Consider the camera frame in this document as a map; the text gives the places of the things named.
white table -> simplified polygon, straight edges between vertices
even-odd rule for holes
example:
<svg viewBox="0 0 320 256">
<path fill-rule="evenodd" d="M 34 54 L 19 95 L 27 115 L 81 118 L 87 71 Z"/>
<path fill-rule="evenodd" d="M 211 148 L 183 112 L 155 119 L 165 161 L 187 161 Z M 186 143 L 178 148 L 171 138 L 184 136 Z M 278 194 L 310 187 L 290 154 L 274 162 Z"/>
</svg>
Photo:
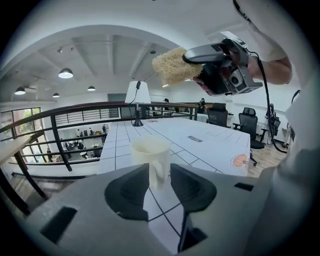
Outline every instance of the white table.
<svg viewBox="0 0 320 256">
<path fill-rule="evenodd" d="M 130 142 L 150 134 L 170 143 L 172 163 L 228 175 L 246 176 L 248 173 L 250 136 L 247 133 L 178 117 L 149 119 L 142 123 L 141 127 L 133 127 L 130 121 L 112 123 L 98 174 L 131 166 Z M 239 155 L 243 155 L 246 163 L 236 167 L 234 160 Z"/>
</svg>

white mug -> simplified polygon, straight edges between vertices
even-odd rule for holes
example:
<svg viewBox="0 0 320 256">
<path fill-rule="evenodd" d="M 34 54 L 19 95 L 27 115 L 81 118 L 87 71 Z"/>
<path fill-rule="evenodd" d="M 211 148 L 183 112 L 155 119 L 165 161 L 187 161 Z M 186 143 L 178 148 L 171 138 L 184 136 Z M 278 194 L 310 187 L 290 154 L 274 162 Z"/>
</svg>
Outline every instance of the white mug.
<svg viewBox="0 0 320 256">
<path fill-rule="evenodd" d="M 149 163 L 149 185 L 162 188 L 170 173 L 170 145 L 153 135 L 136 138 L 130 144 L 132 163 Z"/>
</svg>

ceiling light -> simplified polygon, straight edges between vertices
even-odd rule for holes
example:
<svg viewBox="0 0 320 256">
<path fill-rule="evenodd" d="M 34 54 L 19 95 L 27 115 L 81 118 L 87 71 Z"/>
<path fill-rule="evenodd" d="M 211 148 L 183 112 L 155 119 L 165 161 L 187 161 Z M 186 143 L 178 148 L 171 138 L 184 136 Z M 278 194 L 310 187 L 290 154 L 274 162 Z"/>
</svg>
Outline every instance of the ceiling light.
<svg viewBox="0 0 320 256">
<path fill-rule="evenodd" d="M 88 91 L 95 91 L 96 88 L 94 88 L 93 86 L 89 86 L 87 90 L 88 90 Z"/>
<path fill-rule="evenodd" d="M 72 70 L 70 68 L 64 68 L 60 71 L 58 77 L 60 78 L 72 78 L 74 76 L 74 74 L 72 73 Z"/>
<path fill-rule="evenodd" d="M 15 95 L 24 95 L 25 93 L 26 93 L 25 89 L 22 86 L 20 86 L 18 89 L 16 89 L 14 94 Z"/>
</svg>

